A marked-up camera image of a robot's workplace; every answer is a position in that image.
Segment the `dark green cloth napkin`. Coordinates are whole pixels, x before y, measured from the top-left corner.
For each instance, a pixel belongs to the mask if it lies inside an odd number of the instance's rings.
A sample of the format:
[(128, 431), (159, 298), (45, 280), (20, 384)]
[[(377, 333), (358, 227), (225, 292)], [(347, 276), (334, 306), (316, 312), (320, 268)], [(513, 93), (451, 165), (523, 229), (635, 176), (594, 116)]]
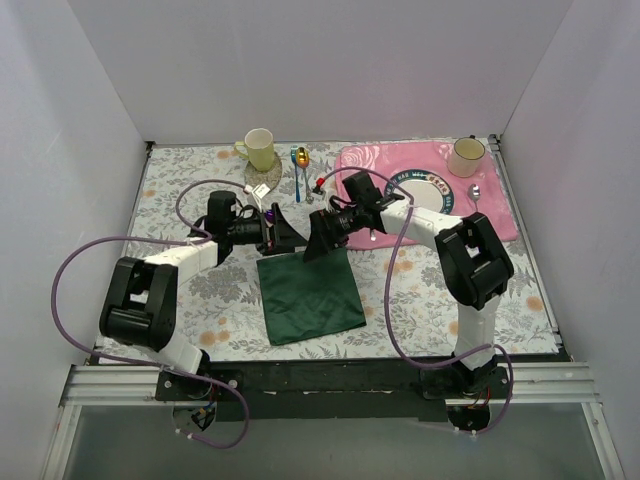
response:
[(301, 252), (257, 262), (267, 337), (288, 345), (366, 325), (347, 252), (303, 261)]

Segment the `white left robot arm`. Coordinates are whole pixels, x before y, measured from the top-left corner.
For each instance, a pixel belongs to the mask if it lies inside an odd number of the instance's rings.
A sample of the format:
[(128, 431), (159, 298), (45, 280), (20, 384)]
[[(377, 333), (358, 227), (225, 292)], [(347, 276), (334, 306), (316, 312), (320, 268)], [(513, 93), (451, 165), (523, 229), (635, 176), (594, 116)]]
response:
[(193, 400), (205, 398), (213, 386), (201, 366), (205, 353), (178, 332), (179, 287), (217, 267), (236, 245), (254, 245), (263, 256), (293, 253), (307, 241), (274, 203), (265, 211), (241, 207), (235, 193), (209, 195), (207, 212), (195, 224), (191, 243), (143, 259), (123, 257), (115, 265), (101, 312), (102, 336), (132, 346), (155, 362), (181, 370), (178, 387)]

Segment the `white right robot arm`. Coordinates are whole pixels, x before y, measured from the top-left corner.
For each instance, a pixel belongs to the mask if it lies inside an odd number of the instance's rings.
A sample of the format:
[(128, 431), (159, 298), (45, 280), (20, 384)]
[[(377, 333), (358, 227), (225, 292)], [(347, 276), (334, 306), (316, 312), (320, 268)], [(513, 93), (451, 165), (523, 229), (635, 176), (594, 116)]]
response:
[(458, 333), (447, 360), (424, 363), (402, 353), (419, 371), (427, 399), (475, 397), (489, 390), (497, 376), (494, 340), (497, 309), (514, 275), (514, 267), (490, 220), (475, 212), (467, 217), (438, 213), (415, 204), (399, 185), (384, 194), (373, 180), (377, 172), (348, 168), (345, 201), (331, 197), (328, 208), (310, 214), (310, 238), (304, 262), (346, 246), (351, 234), (370, 230), (408, 238), (436, 252), (445, 285), (457, 302)]

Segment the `speckled round coaster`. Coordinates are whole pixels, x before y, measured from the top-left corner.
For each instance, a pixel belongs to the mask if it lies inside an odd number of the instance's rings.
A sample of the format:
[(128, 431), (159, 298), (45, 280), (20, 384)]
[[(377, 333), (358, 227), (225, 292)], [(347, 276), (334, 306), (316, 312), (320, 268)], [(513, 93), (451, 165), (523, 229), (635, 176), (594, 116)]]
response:
[(273, 164), (268, 171), (257, 170), (250, 162), (244, 169), (244, 181), (246, 185), (259, 186), (265, 184), (271, 191), (274, 191), (282, 178), (282, 161), (277, 153), (273, 156)]

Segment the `gold rainbow spoon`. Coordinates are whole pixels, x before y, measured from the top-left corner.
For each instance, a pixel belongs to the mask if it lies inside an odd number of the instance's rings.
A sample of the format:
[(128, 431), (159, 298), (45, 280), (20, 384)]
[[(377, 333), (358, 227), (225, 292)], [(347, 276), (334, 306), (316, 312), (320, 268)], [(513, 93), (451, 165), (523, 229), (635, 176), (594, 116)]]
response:
[(295, 158), (297, 166), (302, 170), (304, 184), (305, 184), (305, 201), (308, 204), (313, 203), (313, 194), (310, 187), (307, 169), (310, 165), (310, 158), (307, 150), (304, 147), (297, 147), (295, 150)]

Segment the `yellow-green mug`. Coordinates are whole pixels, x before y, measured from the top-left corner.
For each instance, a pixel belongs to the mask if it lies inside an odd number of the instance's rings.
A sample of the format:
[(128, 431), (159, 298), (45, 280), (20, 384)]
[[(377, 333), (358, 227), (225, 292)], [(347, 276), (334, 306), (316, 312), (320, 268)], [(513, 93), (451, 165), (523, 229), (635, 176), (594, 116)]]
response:
[(235, 143), (234, 150), (259, 172), (269, 171), (274, 164), (274, 137), (268, 129), (250, 130), (242, 141)]

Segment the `white plate blue rim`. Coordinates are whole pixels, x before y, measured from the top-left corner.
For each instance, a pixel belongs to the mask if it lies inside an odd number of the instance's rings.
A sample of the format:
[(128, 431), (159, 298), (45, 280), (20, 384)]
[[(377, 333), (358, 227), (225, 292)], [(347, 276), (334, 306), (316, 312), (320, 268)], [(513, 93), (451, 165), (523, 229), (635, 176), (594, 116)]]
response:
[(453, 189), (436, 173), (423, 169), (400, 171), (393, 175), (385, 186), (385, 194), (396, 193), (397, 187), (401, 188), (400, 194), (409, 193), (416, 206), (446, 215), (453, 212)]

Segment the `cream enamel mug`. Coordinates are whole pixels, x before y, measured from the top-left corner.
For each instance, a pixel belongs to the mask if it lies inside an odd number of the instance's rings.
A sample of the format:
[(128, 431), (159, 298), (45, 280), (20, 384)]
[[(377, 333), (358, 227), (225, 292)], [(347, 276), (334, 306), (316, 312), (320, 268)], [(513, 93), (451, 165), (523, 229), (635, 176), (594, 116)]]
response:
[(486, 148), (475, 136), (457, 139), (447, 160), (448, 170), (457, 177), (473, 176), (484, 158)]

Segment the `silver spoon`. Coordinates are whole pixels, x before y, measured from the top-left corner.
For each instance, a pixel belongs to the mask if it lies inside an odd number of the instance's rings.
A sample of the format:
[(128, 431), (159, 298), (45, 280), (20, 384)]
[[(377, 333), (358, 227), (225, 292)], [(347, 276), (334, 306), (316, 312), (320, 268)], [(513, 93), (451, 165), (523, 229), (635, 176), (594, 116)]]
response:
[(479, 201), (481, 199), (481, 189), (477, 184), (471, 184), (468, 188), (467, 195), (474, 205), (476, 212), (479, 211)]

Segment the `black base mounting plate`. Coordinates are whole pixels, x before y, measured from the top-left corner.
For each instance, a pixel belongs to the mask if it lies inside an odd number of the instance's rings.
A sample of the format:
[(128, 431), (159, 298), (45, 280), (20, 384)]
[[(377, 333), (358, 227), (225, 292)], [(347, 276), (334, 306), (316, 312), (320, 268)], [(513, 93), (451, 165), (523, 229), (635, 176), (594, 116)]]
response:
[(160, 373), (155, 398), (206, 402), (220, 422), (274, 419), (413, 418), (445, 422), (448, 401), (473, 403), (484, 412), (504, 400), (509, 380), (491, 363), (476, 375), (453, 366), (419, 370), (400, 359), (212, 362), (201, 375), (217, 385)]

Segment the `pink rose placemat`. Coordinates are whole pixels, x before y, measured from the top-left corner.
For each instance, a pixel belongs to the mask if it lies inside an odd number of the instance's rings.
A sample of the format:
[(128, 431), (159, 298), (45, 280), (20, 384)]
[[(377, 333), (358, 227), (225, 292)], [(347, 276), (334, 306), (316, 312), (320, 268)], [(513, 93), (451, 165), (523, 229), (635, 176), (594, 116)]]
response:
[(473, 176), (460, 178), (454, 176), (447, 167), (451, 149), (451, 143), (436, 141), (345, 147), (335, 161), (335, 166), (343, 169), (335, 175), (336, 195), (342, 199), (348, 198), (342, 181), (354, 173), (351, 169), (353, 166), (380, 173), (381, 177), (373, 176), (372, 180), (383, 194), (385, 186), (396, 173), (408, 169), (428, 170), (444, 178), (453, 189), (454, 208), (448, 215), (466, 217), (476, 212), (467, 191), (471, 184), (477, 184), (481, 189), (479, 212), (489, 218), (501, 241), (515, 240), (518, 230), (491, 156), (485, 154)]

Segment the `blue handled spoon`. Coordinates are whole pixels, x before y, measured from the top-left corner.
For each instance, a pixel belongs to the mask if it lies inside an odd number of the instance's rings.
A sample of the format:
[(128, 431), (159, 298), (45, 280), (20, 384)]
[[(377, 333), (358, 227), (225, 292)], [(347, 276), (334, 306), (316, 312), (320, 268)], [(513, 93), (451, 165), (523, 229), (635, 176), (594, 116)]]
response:
[(290, 150), (291, 161), (294, 165), (295, 200), (297, 203), (301, 202), (300, 183), (299, 183), (299, 164), (298, 164), (300, 153), (301, 153), (301, 147), (292, 147)]

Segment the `aluminium frame rail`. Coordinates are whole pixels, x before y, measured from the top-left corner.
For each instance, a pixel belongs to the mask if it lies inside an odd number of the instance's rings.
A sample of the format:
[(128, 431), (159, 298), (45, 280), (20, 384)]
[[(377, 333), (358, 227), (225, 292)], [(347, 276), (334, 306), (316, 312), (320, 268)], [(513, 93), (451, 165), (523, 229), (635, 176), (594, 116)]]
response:
[[(519, 363), (513, 368), (514, 404), (598, 403), (600, 394), (585, 362)], [(160, 370), (150, 366), (73, 366), (59, 405), (199, 406), (199, 401), (158, 400)]]

